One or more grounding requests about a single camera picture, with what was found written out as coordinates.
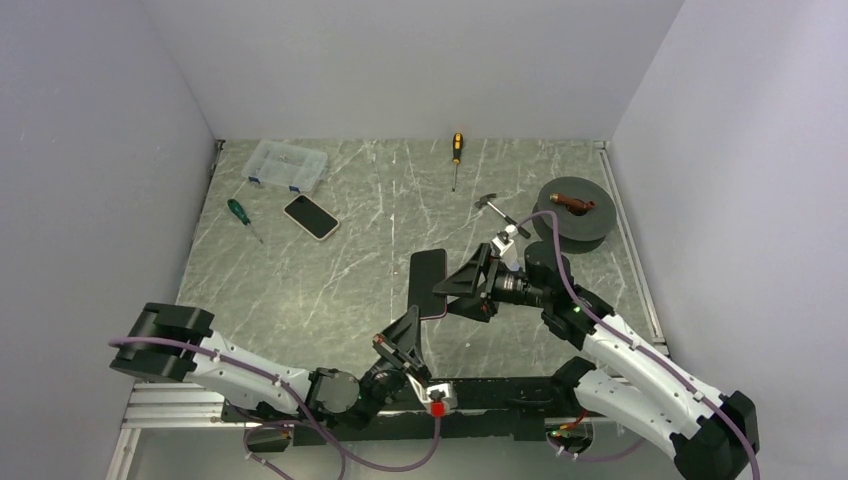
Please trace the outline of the purple phone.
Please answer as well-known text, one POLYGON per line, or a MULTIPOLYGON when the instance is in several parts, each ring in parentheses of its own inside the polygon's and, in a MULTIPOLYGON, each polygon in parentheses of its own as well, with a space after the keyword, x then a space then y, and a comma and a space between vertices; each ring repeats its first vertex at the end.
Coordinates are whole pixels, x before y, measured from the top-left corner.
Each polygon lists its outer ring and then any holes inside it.
POLYGON ((409 261, 407 307, 422 306, 425 302, 440 302, 432 288, 447 277, 447 252, 442 249, 417 251, 409 261))

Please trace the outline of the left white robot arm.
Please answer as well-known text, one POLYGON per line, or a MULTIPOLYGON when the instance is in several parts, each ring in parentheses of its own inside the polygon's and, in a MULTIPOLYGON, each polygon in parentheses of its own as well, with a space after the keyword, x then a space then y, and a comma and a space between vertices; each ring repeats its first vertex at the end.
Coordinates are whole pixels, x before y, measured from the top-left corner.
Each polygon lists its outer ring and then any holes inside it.
POLYGON ((362 429, 405 387, 432 416, 451 408, 450 386, 432 383, 423 360, 416 306, 373 337, 378 358, 361 377, 267 360, 213 330, 213 318, 199 308, 148 304, 130 336, 110 341, 117 350, 110 366, 148 382, 195 383, 264 420, 282 416, 362 429))

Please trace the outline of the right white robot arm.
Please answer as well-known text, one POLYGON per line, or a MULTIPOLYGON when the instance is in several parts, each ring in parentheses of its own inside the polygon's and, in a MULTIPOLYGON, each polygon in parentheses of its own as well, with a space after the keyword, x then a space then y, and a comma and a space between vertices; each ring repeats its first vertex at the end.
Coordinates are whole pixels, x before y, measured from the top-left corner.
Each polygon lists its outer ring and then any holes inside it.
POLYGON ((521 267, 482 243, 437 282, 448 312, 479 322, 499 304, 539 309, 543 324, 579 350, 550 378, 551 403, 564 415, 601 414, 662 450, 685 479, 759 478, 756 407, 740 391, 724 394, 645 342, 614 308, 577 284, 553 244, 534 242, 521 267))

